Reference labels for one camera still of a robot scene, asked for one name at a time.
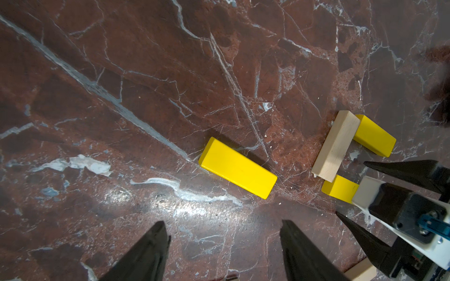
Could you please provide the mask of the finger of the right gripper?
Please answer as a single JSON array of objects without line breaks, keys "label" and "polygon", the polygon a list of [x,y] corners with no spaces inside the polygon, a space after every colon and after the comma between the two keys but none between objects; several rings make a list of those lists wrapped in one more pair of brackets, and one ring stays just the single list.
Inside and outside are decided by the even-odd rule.
[{"label": "finger of the right gripper", "polygon": [[391,277],[391,266],[387,264],[387,257],[390,253],[391,246],[377,238],[363,227],[347,218],[342,213],[336,211],[335,214],[347,226],[357,242],[361,246],[366,257],[379,271],[387,277]]},{"label": "finger of the right gripper", "polygon": [[364,165],[396,179],[439,193],[439,187],[433,179],[439,166],[436,160],[391,163],[365,161]]}]

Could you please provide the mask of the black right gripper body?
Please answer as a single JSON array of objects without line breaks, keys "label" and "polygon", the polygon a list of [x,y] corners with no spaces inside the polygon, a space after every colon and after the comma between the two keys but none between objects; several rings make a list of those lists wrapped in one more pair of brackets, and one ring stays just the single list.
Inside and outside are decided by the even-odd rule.
[{"label": "black right gripper body", "polygon": [[[450,170],[439,165],[433,179],[439,187],[439,201],[450,202]],[[392,268],[391,277],[398,280],[407,276],[413,281],[444,281],[450,278],[450,272],[437,265],[430,258],[414,249],[404,239],[396,238],[388,264]]]}]

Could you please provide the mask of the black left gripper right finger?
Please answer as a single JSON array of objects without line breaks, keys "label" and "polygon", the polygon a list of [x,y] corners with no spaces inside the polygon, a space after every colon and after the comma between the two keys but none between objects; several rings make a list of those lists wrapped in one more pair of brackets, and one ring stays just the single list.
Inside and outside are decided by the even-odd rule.
[{"label": "black left gripper right finger", "polygon": [[293,221],[282,221],[280,240],[289,281],[348,280]]}]

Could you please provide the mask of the yellow block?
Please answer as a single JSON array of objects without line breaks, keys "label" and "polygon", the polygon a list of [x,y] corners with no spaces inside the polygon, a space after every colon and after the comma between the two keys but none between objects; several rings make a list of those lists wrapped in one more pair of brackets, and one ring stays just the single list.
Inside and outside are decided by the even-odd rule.
[{"label": "yellow block", "polygon": [[200,167],[267,199],[278,177],[214,137],[199,158]]},{"label": "yellow block", "polygon": [[360,125],[353,140],[368,148],[373,153],[388,158],[394,149],[396,138],[367,116],[357,114],[356,117],[360,120]]},{"label": "yellow block", "polygon": [[352,199],[358,188],[359,185],[357,183],[336,175],[332,182],[324,181],[322,192],[333,198],[352,204]]}]

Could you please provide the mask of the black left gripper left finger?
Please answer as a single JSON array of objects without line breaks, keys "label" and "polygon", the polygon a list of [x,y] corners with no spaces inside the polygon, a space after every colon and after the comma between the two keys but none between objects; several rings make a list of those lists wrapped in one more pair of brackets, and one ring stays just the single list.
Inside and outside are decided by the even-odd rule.
[{"label": "black left gripper left finger", "polygon": [[161,281],[171,236],[163,221],[156,222],[100,279],[102,281]]}]

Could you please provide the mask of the natural wooden block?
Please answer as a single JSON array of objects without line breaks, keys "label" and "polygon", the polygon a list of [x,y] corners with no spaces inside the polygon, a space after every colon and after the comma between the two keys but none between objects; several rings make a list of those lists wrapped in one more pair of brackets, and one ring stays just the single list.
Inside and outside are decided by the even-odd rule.
[{"label": "natural wooden block", "polygon": [[347,270],[344,275],[350,281],[371,281],[377,276],[377,268],[365,258],[354,267]]},{"label": "natural wooden block", "polygon": [[312,167],[312,173],[333,182],[360,125],[360,119],[347,110],[339,111]]}]

